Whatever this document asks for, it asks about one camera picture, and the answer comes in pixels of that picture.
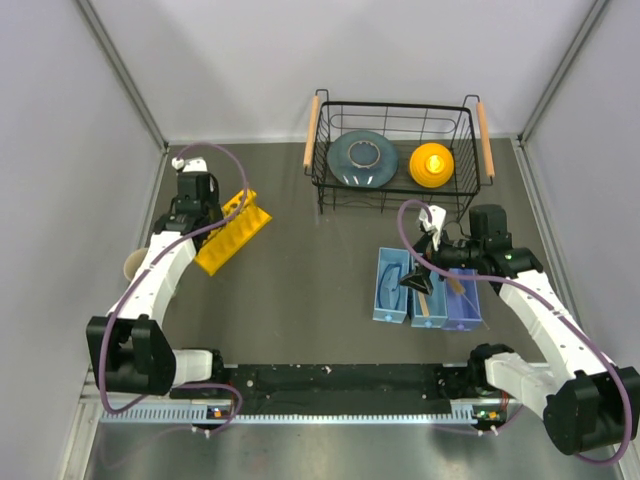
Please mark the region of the wooden test tube holder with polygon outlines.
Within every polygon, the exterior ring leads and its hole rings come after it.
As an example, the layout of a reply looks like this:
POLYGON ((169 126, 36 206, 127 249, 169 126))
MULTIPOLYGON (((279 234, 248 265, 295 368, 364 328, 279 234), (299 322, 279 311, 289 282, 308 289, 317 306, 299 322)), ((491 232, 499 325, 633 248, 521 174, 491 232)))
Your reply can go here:
POLYGON ((430 311, 428 308, 426 295, 423 293, 418 293, 417 298, 420 305, 421 315, 424 317, 428 317, 430 315, 430 311))

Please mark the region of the blue safety goggles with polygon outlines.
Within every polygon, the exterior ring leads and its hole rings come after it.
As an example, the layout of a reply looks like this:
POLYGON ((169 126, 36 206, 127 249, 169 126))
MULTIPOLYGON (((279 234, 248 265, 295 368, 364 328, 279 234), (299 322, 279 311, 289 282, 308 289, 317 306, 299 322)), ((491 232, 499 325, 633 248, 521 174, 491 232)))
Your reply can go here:
POLYGON ((407 272, 401 262, 382 262, 377 279, 375 305, 379 309, 398 310, 401 303, 401 279, 407 272))

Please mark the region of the wire test tube brush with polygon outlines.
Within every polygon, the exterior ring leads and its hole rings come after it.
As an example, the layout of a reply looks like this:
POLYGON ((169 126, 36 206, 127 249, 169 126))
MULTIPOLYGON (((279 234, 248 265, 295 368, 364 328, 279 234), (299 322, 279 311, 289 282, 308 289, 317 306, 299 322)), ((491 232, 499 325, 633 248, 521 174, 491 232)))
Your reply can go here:
POLYGON ((448 279, 447 288, 451 293, 448 297, 451 301, 449 319, 456 324, 456 328, 471 331, 479 325, 483 325, 489 330, 489 326, 481 315, 475 285, 472 285, 471 296, 467 295, 465 285, 459 280, 448 279))

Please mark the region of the black wire basket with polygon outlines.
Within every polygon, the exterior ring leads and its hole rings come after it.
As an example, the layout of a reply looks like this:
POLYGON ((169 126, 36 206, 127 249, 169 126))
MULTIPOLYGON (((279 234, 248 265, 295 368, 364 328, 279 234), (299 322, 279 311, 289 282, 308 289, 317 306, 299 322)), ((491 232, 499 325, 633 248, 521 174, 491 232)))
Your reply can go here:
POLYGON ((417 198, 462 218, 495 178, 485 108, 468 94, 459 105, 312 100, 303 157, 317 208, 381 211, 417 198))

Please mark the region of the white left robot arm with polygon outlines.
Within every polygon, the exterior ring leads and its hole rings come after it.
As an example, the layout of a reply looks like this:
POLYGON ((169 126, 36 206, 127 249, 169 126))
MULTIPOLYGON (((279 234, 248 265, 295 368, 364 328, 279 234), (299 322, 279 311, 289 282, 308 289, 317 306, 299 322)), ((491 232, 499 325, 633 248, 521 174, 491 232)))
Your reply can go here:
POLYGON ((86 337, 97 386, 107 392, 165 395, 192 383, 205 396, 226 387, 214 350, 174 350, 162 322, 180 278, 205 235, 190 233, 223 218, 218 182, 206 172, 177 176, 170 210, 155 222, 149 246, 125 294, 105 316, 89 320, 86 337))

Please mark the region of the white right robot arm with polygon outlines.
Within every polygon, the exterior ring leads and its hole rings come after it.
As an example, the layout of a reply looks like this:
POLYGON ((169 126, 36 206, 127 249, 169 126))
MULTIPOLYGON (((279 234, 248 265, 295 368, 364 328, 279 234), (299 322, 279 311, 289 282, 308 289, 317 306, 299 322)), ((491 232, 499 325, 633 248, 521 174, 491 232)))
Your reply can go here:
POLYGON ((416 243, 402 241, 427 273, 443 279, 487 282, 515 313, 543 354, 547 369, 531 366, 504 345, 481 346, 466 374, 469 388, 487 396, 496 389, 508 393, 535 413, 557 450, 584 462, 587 452, 614 446, 604 460, 619 462, 639 426, 639 374, 620 368, 584 333, 554 292, 538 258, 516 247, 505 210, 496 204, 470 211, 470 235, 448 239, 446 212, 420 200, 403 209, 419 209, 423 235, 416 243))

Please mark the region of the light blue middle bin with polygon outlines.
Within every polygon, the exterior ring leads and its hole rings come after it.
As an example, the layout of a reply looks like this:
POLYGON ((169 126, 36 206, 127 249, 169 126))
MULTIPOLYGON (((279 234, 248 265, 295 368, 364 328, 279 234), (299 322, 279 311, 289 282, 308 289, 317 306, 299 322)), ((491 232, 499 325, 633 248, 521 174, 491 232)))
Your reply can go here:
POLYGON ((430 315, 421 315, 417 294, 411 289, 409 294, 409 317, 414 328, 441 329, 448 320, 448 310, 445 294, 445 284, 439 279, 439 275, 431 272, 431 282, 434 290, 432 295, 426 295, 430 315))

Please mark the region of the light blue bin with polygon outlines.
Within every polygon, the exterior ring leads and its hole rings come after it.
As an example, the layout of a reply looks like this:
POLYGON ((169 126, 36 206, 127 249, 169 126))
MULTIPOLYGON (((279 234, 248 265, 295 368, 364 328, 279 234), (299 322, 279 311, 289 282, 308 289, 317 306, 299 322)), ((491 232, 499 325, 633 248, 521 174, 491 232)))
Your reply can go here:
MULTIPOLYGON (((379 251, 378 251, 378 263, 377 263, 377 272, 376 272, 376 287, 377 287, 377 279, 378 279, 378 273, 379 273, 379 269, 380 269, 380 264, 382 262, 401 262, 401 263, 404 263, 406 265, 406 268, 407 268, 407 272, 404 275, 409 273, 409 270, 410 270, 410 255, 409 255, 408 251, 403 250, 403 249, 380 247, 379 251)), ((409 296, 408 288, 402 286, 401 293, 402 293, 402 297, 401 297, 400 308, 398 310, 384 310, 384 309, 377 308, 376 305, 375 305, 375 300, 376 300, 376 288, 375 288, 374 309, 373 309, 372 318, 375 321, 386 322, 386 323, 394 323, 394 324, 402 324, 405 321, 405 319, 406 319, 406 317, 408 315, 408 302, 409 302, 409 300, 408 300, 408 296, 409 296)))
POLYGON ((431 272, 431 282, 434 290, 432 295, 426 295, 430 315, 421 315, 417 294, 411 289, 409 294, 409 317, 414 328, 441 329, 448 320, 448 310, 445 294, 445 284, 439 279, 439 275, 431 272))

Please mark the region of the light blue left bin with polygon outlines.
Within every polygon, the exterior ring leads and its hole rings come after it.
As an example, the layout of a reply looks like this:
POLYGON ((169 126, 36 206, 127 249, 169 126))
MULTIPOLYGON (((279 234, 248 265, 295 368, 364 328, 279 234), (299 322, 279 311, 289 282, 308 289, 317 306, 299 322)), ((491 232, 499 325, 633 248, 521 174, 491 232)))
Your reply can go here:
MULTIPOLYGON (((404 275, 409 273, 409 270, 410 270, 410 255, 409 255, 408 251, 403 250, 403 249, 380 247, 379 251, 378 251, 378 263, 377 263, 377 272, 376 272, 376 287, 377 287, 377 279, 378 279, 378 273, 379 273, 379 269, 380 269, 380 264, 382 262, 401 262, 401 263, 404 263, 406 265, 406 268, 407 268, 407 272, 404 275)), ((409 302, 409 300, 408 300, 408 296, 409 296, 408 288, 402 286, 401 293, 402 293, 402 297, 401 297, 400 308, 398 310, 384 310, 384 309, 377 308, 376 305, 375 305, 375 300, 376 300, 376 288, 375 288, 374 309, 373 309, 372 318, 375 321, 386 322, 386 323, 394 323, 394 324, 402 324, 405 321, 405 319, 406 319, 406 317, 408 315, 408 302, 409 302)))

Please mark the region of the yellow test tube rack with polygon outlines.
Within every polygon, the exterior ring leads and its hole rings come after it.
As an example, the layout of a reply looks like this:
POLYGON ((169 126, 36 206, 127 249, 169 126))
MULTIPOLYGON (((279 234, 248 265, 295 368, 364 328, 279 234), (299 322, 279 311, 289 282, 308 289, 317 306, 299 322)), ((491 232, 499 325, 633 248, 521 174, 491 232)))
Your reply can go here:
POLYGON ((257 194, 248 191, 240 213, 229 223, 213 230, 196 254, 195 263, 213 276, 244 247, 272 217, 256 202, 257 194))

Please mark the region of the beige ceramic mug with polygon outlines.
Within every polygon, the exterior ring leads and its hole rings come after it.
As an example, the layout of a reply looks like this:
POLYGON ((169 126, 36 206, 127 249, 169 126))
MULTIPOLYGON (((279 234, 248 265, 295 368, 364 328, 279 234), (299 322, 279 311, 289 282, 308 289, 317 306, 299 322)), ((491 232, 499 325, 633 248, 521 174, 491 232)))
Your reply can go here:
POLYGON ((123 274, 127 281, 131 282, 142 265, 148 249, 146 247, 140 248, 132 252, 125 260, 123 265, 123 274))

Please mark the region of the yellow ribbed bowl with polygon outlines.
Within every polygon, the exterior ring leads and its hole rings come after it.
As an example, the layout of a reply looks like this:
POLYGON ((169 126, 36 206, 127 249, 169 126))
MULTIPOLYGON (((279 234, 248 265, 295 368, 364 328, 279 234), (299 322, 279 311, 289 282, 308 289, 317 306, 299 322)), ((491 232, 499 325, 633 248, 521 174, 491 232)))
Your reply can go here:
POLYGON ((418 185, 428 189, 445 185, 452 178, 454 169, 452 152, 436 142, 420 145, 409 158, 411 178, 418 185))

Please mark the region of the blue ceramic plate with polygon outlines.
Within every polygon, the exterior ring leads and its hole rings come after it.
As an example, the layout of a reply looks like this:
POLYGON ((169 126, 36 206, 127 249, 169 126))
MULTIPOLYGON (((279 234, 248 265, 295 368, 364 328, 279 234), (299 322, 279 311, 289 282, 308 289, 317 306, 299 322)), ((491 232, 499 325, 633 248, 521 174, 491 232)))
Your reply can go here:
POLYGON ((331 144, 327 164, 341 184, 375 189, 394 177, 399 156, 393 143, 384 136, 357 130, 341 135, 331 144))

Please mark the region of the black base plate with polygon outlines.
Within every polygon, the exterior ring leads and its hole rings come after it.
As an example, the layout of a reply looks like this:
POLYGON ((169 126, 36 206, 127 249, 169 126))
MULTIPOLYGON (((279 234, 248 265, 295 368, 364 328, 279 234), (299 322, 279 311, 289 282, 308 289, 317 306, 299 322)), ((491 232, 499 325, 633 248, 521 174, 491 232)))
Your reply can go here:
POLYGON ((504 394, 443 364, 240 364, 214 380, 238 390, 246 415, 448 414, 455 400, 504 411, 504 394))

